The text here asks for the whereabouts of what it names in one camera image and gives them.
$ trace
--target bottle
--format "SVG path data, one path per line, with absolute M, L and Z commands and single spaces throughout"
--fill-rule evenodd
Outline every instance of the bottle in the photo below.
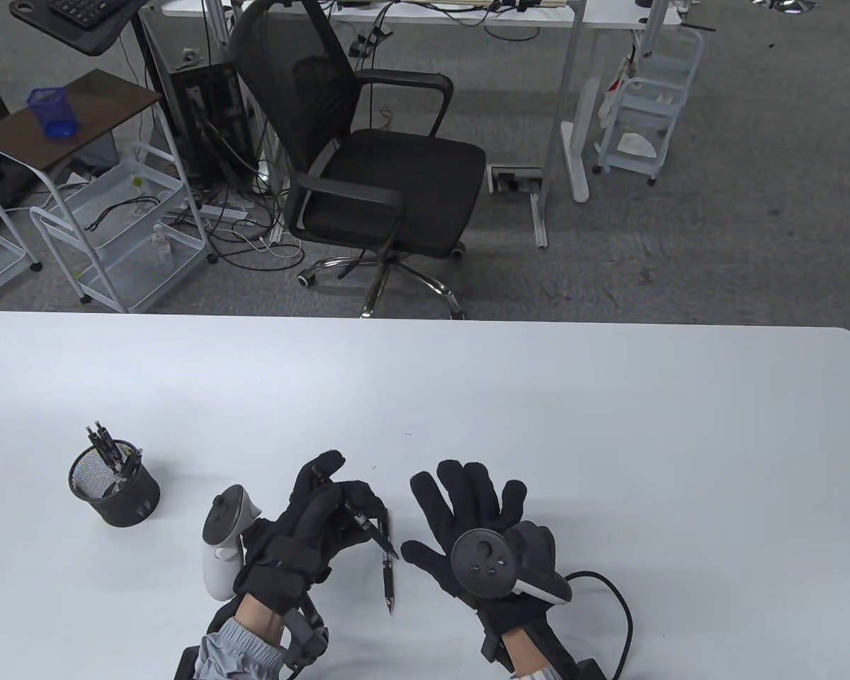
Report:
M 170 244 L 170 239 L 165 232 L 166 225 L 157 223 L 154 226 L 154 234 L 151 235 L 151 245 L 154 247 L 157 266 L 164 271 L 172 273 L 176 268 L 173 262 L 173 246 Z

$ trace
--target dark wooden tabletop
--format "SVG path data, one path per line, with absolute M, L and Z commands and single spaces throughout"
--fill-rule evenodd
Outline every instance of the dark wooden tabletop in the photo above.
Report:
M 0 120 L 0 152 L 46 171 L 160 100 L 155 91 L 99 69 L 67 85 L 66 97 L 79 121 L 74 137 L 48 139 L 34 113 L 26 107 Z

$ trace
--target human wrist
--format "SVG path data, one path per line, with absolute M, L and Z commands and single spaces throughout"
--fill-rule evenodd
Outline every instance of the human wrist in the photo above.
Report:
M 523 628 L 514 628 L 502 635 L 506 653 L 510 656 L 517 677 L 531 676 L 551 667 Z
M 272 647 L 280 644 L 280 638 L 283 636 L 282 616 L 267 608 L 250 593 L 246 593 L 243 601 L 239 603 L 233 618 L 247 631 Z

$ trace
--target black mesh pen holder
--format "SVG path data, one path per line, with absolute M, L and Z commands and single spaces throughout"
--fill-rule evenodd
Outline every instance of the black mesh pen holder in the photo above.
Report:
M 121 469 L 108 467 L 93 446 L 84 451 L 69 469 L 69 490 L 88 502 L 107 524 L 131 527 L 157 508 L 160 487 L 141 463 L 139 449 L 128 441 L 115 439 L 120 451 Z M 127 461 L 135 456 L 136 460 Z

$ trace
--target keyboard stand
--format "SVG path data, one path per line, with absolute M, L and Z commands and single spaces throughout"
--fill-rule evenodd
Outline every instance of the keyboard stand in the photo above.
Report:
M 10 3 L 10 13 L 29 26 L 59 40 L 63 45 L 68 45 L 73 50 L 88 56 L 99 56 L 107 52 L 120 37 L 127 23 L 131 23 L 136 40 L 139 42 L 139 50 L 147 68 L 151 87 L 156 93 L 163 93 L 160 74 L 157 72 L 154 55 L 151 54 L 151 48 L 147 42 L 145 27 L 139 19 L 139 10 L 145 3 L 147 0 L 130 0 L 126 6 L 120 7 L 117 12 L 112 13 L 91 31 L 84 31 L 75 23 L 53 13 L 47 6 L 46 0 L 13 0 Z M 171 120 L 166 99 L 160 101 L 160 107 L 166 119 Z

